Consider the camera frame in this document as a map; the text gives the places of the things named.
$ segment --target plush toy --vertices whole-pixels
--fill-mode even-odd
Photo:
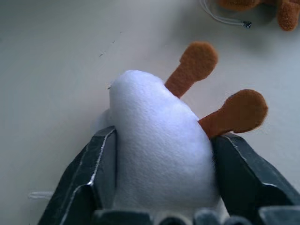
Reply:
[[[110,109],[97,129],[114,125],[118,134],[115,209],[190,218],[198,208],[217,206],[210,138],[250,131],[268,110],[261,94],[241,90],[221,109],[198,119],[180,97],[206,78],[217,60],[211,45],[194,42],[165,83],[141,71],[127,71],[113,82]]]
[[[218,0],[218,3],[234,11],[252,9],[261,3],[274,5],[278,7],[277,19],[283,30],[292,31],[298,25],[300,0]]]

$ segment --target brown felt piece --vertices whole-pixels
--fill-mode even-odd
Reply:
[[[209,138],[233,131],[244,133],[260,126],[268,112],[263,96],[254,90],[241,90],[230,96],[216,112],[199,120]]]
[[[300,0],[218,0],[220,6],[234,11],[249,10],[261,3],[278,7],[279,26],[286,31],[294,30],[298,25]]]
[[[218,55],[205,42],[193,42],[184,51],[180,65],[166,81],[166,88],[180,98],[197,81],[205,79],[215,68]]]

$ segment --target white background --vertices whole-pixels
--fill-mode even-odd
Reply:
[[[34,225],[108,108],[106,83],[128,69],[166,79],[187,45],[209,41],[219,64],[183,100],[201,118],[231,94],[266,98],[264,125],[243,137],[298,190],[300,28],[283,32],[275,10],[246,14],[250,30],[214,21],[197,0],[3,0],[0,7],[0,223]]]

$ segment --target white felt plush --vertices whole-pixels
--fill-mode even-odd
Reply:
[[[114,208],[190,217],[217,205],[211,143],[197,116],[160,78],[125,72],[112,84],[110,109],[100,120],[98,128],[114,125],[118,133]]]

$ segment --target white string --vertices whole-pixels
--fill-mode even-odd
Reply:
[[[28,195],[28,197],[30,199],[46,199],[46,200],[50,200],[53,194],[54,194],[53,191],[37,191],[37,192],[31,192]]]
[[[231,24],[231,25],[240,25],[240,26],[243,26],[246,28],[250,28],[250,26],[251,26],[251,22],[241,21],[238,19],[225,18],[225,17],[214,15],[212,13],[212,11],[210,10],[210,4],[208,3],[208,0],[200,0],[200,4],[201,4],[201,7],[203,8],[203,10],[207,14],[209,14],[212,18],[214,18],[215,20],[218,20],[222,23]]]

